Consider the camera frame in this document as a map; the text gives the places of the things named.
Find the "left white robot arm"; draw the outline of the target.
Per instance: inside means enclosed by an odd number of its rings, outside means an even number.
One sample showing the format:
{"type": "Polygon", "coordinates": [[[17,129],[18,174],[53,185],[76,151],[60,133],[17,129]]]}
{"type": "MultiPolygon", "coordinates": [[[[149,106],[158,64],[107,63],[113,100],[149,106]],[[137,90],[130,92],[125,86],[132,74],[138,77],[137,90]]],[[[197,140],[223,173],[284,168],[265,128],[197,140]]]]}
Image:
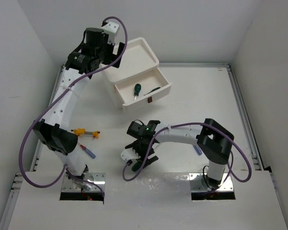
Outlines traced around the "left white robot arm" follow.
{"type": "Polygon", "coordinates": [[[77,153],[78,137],[68,131],[78,98],[92,75],[100,72],[100,64],[118,68],[125,43],[113,53],[119,25],[110,22],[101,28],[86,28],[79,46],[67,58],[59,88],[47,112],[35,124],[33,131],[39,140],[53,151],[70,176],[83,179],[87,165],[77,153]]]}

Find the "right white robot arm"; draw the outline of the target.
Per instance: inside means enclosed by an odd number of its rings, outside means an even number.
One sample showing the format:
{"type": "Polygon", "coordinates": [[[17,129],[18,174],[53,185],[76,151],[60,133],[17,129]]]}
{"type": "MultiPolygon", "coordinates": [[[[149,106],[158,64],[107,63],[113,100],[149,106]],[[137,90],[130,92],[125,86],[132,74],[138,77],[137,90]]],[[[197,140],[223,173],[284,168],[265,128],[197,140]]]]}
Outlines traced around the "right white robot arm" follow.
{"type": "Polygon", "coordinates": [[[234,140],[232,133],[210,118],[205,119],[201,130],[190,124],[171,127],[159,120],[150,120],[147,124],[133,121],[127,134],[135,138],[135,141],[125,146],[120,157],[127,164],[131,164],[133,160],[137,161],[134,172],[158,160],[157,156],[148,158],[155,152],[155,143],[173,142],[198,146],[208,158],[204,182],[209,189],[217,189],[221,184],[234,140]]]}

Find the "small stubby green screwdriver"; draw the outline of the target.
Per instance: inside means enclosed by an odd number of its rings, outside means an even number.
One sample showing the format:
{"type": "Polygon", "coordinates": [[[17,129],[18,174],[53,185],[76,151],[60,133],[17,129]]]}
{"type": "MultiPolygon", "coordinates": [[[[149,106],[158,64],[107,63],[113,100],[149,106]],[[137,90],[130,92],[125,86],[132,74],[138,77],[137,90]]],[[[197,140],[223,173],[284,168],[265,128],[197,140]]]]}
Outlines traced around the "small stubby green screwdriver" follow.
{"type": "Polygon", "coordinates": [[[139,83],[135,84],[134,92],[133,92],[134,100],[136,100],[136,98],[139,96],[141,89],[142,89],[141,84],[139,84],[139,83]]]}

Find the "long green screwdriver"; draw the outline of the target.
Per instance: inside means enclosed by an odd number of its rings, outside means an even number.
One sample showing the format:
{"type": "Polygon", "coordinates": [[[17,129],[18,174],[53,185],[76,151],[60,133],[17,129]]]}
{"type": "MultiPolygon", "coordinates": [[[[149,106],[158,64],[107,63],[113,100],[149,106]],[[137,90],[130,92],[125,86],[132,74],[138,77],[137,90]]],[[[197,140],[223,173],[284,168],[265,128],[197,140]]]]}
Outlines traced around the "long green screwdriver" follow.
{"type": "MultiPolygon", "coordinates": [[[[147,151],[146,156],[144,157],[144,159],[145,158],[149,158],[148,151],[147,151]]],[[[140,169],[141,165],[143,164],[144,159],[143,160],[142,159],[137,159],[136,160],[136,163],[132,167],[132,171],[133,172],[136,172],[136,171],[138,171],[140,169]]]]}

